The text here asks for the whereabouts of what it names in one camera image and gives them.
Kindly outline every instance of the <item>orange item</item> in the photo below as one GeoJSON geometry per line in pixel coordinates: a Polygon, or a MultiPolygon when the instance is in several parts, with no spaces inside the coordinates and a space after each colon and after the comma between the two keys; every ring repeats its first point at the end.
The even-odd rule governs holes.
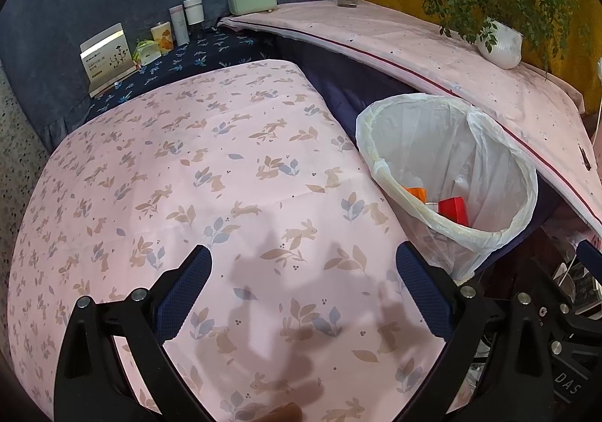
{"type": "Polygon", "coordinates": [[[406,190],[412,196],[415,196],[416,198],[418,198],[423,203],[426,203],[426,189],[424,189],[424,188],[406,188],[405,186],[403,187],[403,189],[406,190]]]}
{"type": "Polygon", "coordinates": [[[468,213],[466,212],[466,203],[464,198],[457,196],[439,202],[439,215],[444,216],[448,220],[469,227],[468,213]]]}

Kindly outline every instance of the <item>trash can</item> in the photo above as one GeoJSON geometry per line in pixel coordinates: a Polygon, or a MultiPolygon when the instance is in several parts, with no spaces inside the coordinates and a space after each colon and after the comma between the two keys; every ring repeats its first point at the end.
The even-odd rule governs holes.
{"type": "Polygon", "coordinates": [[[377,101],[357,118],[356,137],[410,241],[457,282],[531,220],[534,165],[496,121],[460,98],[403,94],[377,101]],[[429,202],[462,197],[470,226],[405,189],[414,187],[426,189],[429,202]]]}

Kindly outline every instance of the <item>tissue box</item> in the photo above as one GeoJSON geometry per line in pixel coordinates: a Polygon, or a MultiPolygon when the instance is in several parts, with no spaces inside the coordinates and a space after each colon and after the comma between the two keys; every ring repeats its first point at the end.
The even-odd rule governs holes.
{"type": "Polygon", "coordinates": [[[228,0],[230,12],[236,16],[260,11],[271,11],[276,8],[276,0],[228,0]]]}

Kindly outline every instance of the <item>bunny print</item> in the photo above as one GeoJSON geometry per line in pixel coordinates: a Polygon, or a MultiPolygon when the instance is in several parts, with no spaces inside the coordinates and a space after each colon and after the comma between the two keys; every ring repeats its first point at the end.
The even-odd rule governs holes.
{"type": "Polygon", "coordinates": [[[288,381],[286,380],[270,381],[266,383],[263,381],[265,377],[266,375],[255,373],[255,381],[251,383],[251,388],[255,390],[256,395],[269,392],[275,393],[278,391],[284,391],[284,393],[288,395],[292,390],[292,388],[288,386],[288,381]]]}

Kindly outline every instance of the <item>small box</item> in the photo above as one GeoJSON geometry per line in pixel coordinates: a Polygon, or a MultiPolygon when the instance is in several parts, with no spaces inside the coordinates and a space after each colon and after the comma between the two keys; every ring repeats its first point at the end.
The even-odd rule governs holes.
{"type": "Polygon", "coordinates": [[[439,202],[439,215],[448,220],[469,227],[468,213],[466,212],[466,203],[464,198],[457,196],[439,202]]]}
{"type": "Polygon", "coordinates": [[[91,97],[135,72],[121,23],[115,24],[79,46],[81,61],[90,80],[91,97]]]}
{"type": "Polygon", "coordinates": [[[406,190],[413,197],[418,198],[423,203],[426,203],[426,189],[424,189],[424,188],[406,188],[405,186],[403,187],[403,189],[406,190]]]}
{"type": "Polygon", "coordinates": [[[228,0],[230,12],[236,16],[260,11],[272,11],[276,8],[276,0],[228,0]]]}

